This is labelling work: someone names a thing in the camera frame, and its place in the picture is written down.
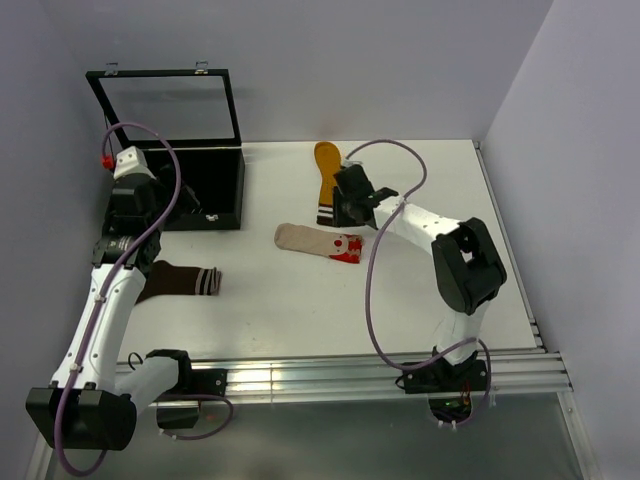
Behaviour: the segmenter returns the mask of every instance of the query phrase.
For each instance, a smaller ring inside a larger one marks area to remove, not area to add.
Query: cable
[[[104,126],[105,128],[109,128],[109,119],[107,119],[107,116],[104,116]],[[113,160],[115,161],[116,157],[113,155],[113,144],[111,143],[111,136],[109,136],[109,152],[111,153],[111,158],[113,158]]]
[[[107,131],[104,134],[104,137],[102,138],[100,152],[103,157],[106,156],[106,145],[107,145],[107,142],[109,141],[111,134],[115,130],[123,127],[134,127],[134,128],[139,128],[141,130],[144,130],[147,133],[150,133],[151,135],[156,137],[160,141],[160,143],[162,143],[162,145],[167,149],[167,152],[169,152],[169,155],[171,156],[171,160],[173,161],[173,166],[175,167],[175,170],[176,170],[176,184],[173,189],[173,196],[171,197],[171,201],[167,205],[167,208],[160,214],[160,216],[156,219],[156,221],[153,222],[153,224],[142,235],[140,235],[138,238],[135,239],[133,243],[131,243],[129,248],[120,256],[120,258],[118,258],[116,263],[113,264],[113,267],[111,267],[111,270],[107,274],[104,280],[104,283],[102,284],[102,288],[100,288],[100,292],[98,293],[98,295],[96,295],[95,304],[93,306],[93,309],[91,310],[91,314],[89,315],[89,321],[87,322],[87,327],[84,331],[84,335],[82,336],[82,341],[80,342],[80,347],[78,348],[78,353],[76,354],[76,358],[74,361],[74,364],[75,364],[74,369],[71,370],[69,374],[69,378],[67,379],[67,383],[64,386],[64,389],[62,391],[62,396],[60,397],[60,402],[58,403],[58,408],[56,410],[53,440],[54,440],[56,454],[58,455],[58,460],[60,461],[60,464],[70,475],[73,475],[76,477],[86,477],[88,475],[91,475],[93,472],[95,472],[98,469],[98,467],[100,467],[100,465],[102,464],[102,461],[104,460],[104,457],[107,451],[103,450],[100,453],[100,456],[98,457],[98,459],[96,460],[96,463],[88,470],[78,470],[73,465],[71,465],[71,463],[69,463],[69,460],[67,460],[67,457],[64,454],[64,448],[62,446],[62,419],[63,419],[67,402],[69,400],[69,394],[71,393],[71,390],[76,383],[76,380],[78,378],[78,372],[82,368],[82,361],[84,360],[84,357],[89,348],[89,342],[91,341],[93,330],[95,329],[96,323],[98,322],[98,318],[100,317],[100,312],[102,310],[102,306],[104,305],[104,299],[107,296],[109,287],[111,286],[111,283],[113,282],[114,277],[116,276],[116,274],[118,273],[122,265],[124,265],[127,259],[131,256],[131,254],[135,252],[136,249],[149,237],[149,235],[151,235],[155,230],[157,230],[158,227],[160,227],[162,223],[167,219],[167,217],[169,216],[169,213],[171,212],[176,202],[178,201],[178,195],[180,193],[180,185],[182,183],[182,176],[180,173],[180,164],[178,163],[178,157],[176,156],[176,153],[171,147],[171,145],[169,145],[169,142],[167,142],[164,138],[162,138],[159,134],[157,134],[150,128],[145,127],[144,125],[141,125],[139,123],[120,122],[120,123],[116,123],[115,125],[111,125],[111,127],[107,129]]]
[[[224,402],[227,404],[227,407],[229,407],[229,414],[227,415],[227,418],[224,419],[224,422],[222,422],[218,427],[214,428],[210,432],[203,433],[202,435],[177,435],[175,433],[162,430],[162,433],[164,435],[171,437],[174,440],[204,440],[205,438],[212,437],[216,433],[222,431],[227,425],[229,425],[229,422],[231,422],[231,420],[233,419],[233,403],[231,403],[229,399],[220,397],[218,395],[163,395],[162,400],[213,400]]]
[[[487,345],[479,338],[467,338],[465,340],[461,340],[460,342],[455,343],[448,348],[445,348],[442,352],[439,352],[438,354],[432,356],[428,360],[425,360],[423,362],[416,363],[413,365],[401,365],[399,363],[394,362],[389,358],[389,356],[386,353],[382,351],[382,347],[380,347],[380,344],[378,343],[378,339],[376,338],[376,333],[373,328],[373,318],[371,315],[371,284],[373,282],[373,268],[376,261],[376,255],[378,253],[378,247],[380,246],[380,241],[382,240],[382,236],[389,228],[389,225],[391,225],[391,223],[396,219],[396,217],[400,215],[400,213],[404,210],[405,203],[409,199],[409,197],[413,195],[416,191],[418,191],[420,188],[422,188],[422,186],[426,183],[427,175],[428,175],[427,165],[422,159],[422,157],[418,154],[418,152],[416,152],[413,148],[409,147],[408,145],[405,145],[402,142],[398,142],[397,140],[390,140],[390,139],[383,138],[383,139],[372,140],[370,142],[363,143],[359,147],[356,147],[355,149],[353,149],[346,156],[346,159],[347,160],[351,159],[351,157],[354,154],[356,154],[363,148],[369,147],[371,145],[376,145],[379,143],[388,143],[391,145],[395,145],[411,153],[418,160],[418,162],[420,163],[420,166],[422,167],[422,178],[414,187],[407,190],[407,192],[404,194],[402,199],[403,201],[400,203],[398,208],[396,208],[393,211],[393,213],[389,216],[389,218],[384,223],[384,225],[382,225],[382,227],[380,227],[380,229],[378,230],[378,233],[376,234],[376,238],[373,241],[373,246],[371,247],[371,255],[369,257],[369,264],[367,266],[367,280],[366,280],[365,291],[364,291],[364,312],[365,312],[365,319],[367,321],[367,330],[369,331],[369,338],[371,339],[373,348],[375,348],[376,352],[378,353],[378,356],[382,359],[382,361],[387,365],[389,365],[390,367],[396,368],[398,370],[402,370],[404,372],[413,372],[434,364],[441,358],[445,357],[446,355],[453,352],[457,348],[462,347],[463,345],[468,345],[470,343],[478,342],[484,349],[487,357],[487,388],[481,400],[481,404],[484,404],[486,402],[486,399],[489,396],[489,392],[491,391],[491,357],[490,357],[489,349],[487,348]],[[467,423],[472,418],[472,416],[473,416],[473,413],[469,415],[469,418],[467,418],[466,420],[459,422],[458,425]]]
[[[140,356],[140,354],[138,352],[131,352],[129,354],[129,356],[127,357],[127,363],[129,364],[129,368],[131,368],[131,370],[136,369],[136,367],[133,366],[133,363],[131,363],[131,357],[136,356],[138,357],[138,360],[140,361],[140,365],[142,365],[144,363],[144,360],[142,360],[142,357]]]

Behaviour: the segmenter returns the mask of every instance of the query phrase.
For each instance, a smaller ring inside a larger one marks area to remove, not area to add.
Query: black box
[[[175,149],[183,182],[200,208],[168,222],[165,230],[240,228],[245,164],[228,70],[91,71],[86,77],[111,125],[142,123]],[[221,129],[226,131],[215,135]],[[115,133],[123,149],[135,146],[144,152],[155,175],[171,164],[155,137],[134,129]]]

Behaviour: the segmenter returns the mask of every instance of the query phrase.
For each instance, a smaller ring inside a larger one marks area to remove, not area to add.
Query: metal hinge
[[[105,77],[115,77],[118,74],[118,62],[107,63],[104,68]]]
[[[196,62],[196,75],[206,75],[209,73],[209,62],[199,61]]]

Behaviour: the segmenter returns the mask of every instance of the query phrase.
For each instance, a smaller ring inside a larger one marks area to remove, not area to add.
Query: sock
[[[316,223],[330,227],[333,225],[333,187],[337,186],[333,176],[340,171],[340,150],[333,143],[319,142],[313,155],[322,175]]]
[[[221,278],[217,268],[176,267],[159,260],[151,266],[136,304],[158,295],[217,295]]]
[[[360,235],[325,232],[290,223],[278,225],[274,242],[282,250],[311,253],[347,263],[360,263],[364,244]]]

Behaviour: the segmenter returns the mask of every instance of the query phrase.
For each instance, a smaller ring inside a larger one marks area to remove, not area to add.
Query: black frame
[[[116,74],[108,74],[106,71],[94,70],[86,73],[86,78],[98,98],[100,106],[104,111],[107,120],[111,125],[119,123],[120,120],[116,115],[113,105],[107,97],[107,93],[100,81],[103,78],[152,78],[152,77],[222,77],[224,83],[224,92],[227,97],[227,106],[229,107],[229,116],[231,118],[231,126],[233,127],[232,138],[209,138],[209,139],[188,139],[188,140],[169,140],[173,148],[210,148],[210,147],[239,147],[242,145],[240,137],[240,127],[238,126],[238,115],[236,113],[235,102],[233,100],[233,91],[231,90],[231,78],[227,69],[207,69],[207,70],[120,70]],[[129,140],[124,129],[115,131],[116,137],[120,141],[122,148],[136,146],[141,150],[160,148],[164,146],[159,140]]]

